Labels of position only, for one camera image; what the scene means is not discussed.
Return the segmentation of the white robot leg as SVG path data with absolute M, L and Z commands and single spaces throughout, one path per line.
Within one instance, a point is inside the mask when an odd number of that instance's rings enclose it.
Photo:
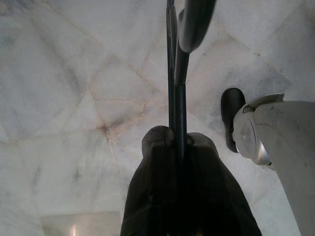
M 235 115 L 238 152 L 278 175 L 302 236 L 315 236 L 315 102 L 259 97 Z

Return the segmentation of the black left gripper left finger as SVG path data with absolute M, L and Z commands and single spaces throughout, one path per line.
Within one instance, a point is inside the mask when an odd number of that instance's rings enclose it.
M 174 134 L 151 128 L 142 139 L 143 158 L 127 192 L 120 236 L 177 234 L 177 173 Z

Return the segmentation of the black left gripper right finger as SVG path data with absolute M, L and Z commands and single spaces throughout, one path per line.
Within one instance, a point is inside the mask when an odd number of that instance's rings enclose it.
M 261 236 L 247 199 L 221 161 L 214 142 L 189 133 L 191 233 L 193 236 Z

